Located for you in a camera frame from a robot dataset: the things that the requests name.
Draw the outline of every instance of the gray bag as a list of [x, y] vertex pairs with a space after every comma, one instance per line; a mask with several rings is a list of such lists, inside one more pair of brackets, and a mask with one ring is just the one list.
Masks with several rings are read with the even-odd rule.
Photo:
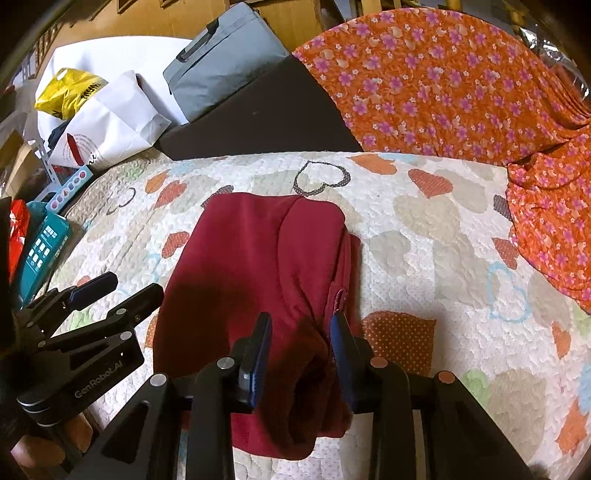
[[164, 78], [192, 121], [288, 55], [265, 21], [239, 3], [183, 49], [166, 67]]

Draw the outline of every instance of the bed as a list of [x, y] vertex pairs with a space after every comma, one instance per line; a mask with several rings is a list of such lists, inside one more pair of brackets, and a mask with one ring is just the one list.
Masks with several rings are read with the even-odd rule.
[[[103, 318], [152, 282], [166, 287], [208, 198], [300, 193], [328, 200], [362, 241], [359, 315], [437, 320], [431, 371], [453, 371], [527, 464], [566, 480], [591, 443], [591, 319], [509, 238], [503, 167], [408, 154], [285, 153], [170, 161], [149, 149], [97, 179], [69, 209], [76, 235], [51, 280], [60, 289], [106, 271], [115, 292], [61, 331]], [[157, 316], [137, 327], [145, 363], [92, 407], [106, 425], [152, 374]], [[305, 460], [235, 449], [241, 480], [367, 478], [371, 417]], [[183, 459], [179, 475], [182, 478]]]

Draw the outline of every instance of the maroon fabric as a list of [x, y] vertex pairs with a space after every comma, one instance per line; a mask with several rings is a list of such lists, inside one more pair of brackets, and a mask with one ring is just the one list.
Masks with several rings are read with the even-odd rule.
[[350, 269], [351, 240], [336, 205], [248, 193], [211, 198], [166, 288], [155, 371], [197, 372], [248, 336], [259, 312], [270, 312], [265, 390], [253, 415], [233, 414], [233, 444], [305, 458], [317, 436], [342, 436], [350, 422], [329, 346]]

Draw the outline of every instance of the white quilt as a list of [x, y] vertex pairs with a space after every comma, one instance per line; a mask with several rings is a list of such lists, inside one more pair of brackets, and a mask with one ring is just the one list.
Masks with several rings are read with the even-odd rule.
[[[106, 271], [117, 290], [65, 329], [103, 318], [151, 282], [166, 286], [214, 193], [300, 193], [329, 200], [362, 241], [361, 317], [376, 310], [436, 319], [433, 372], [462, 379], [524, 460], [566, 480], [589, 447], [591, 319], [508, 240], [506, 171], [403, 154], [292, 153], [171, 162], [148, 150], [109, 170], [69, 210], [79, 241], [51, 287]], [[93, 406], [105, 425], [152, 374], [155, 321], [137, 327], [145, 364]], [[236, 477], [367, 478], [371, 418], [318, 439], [299, 462], [235, 450]]]

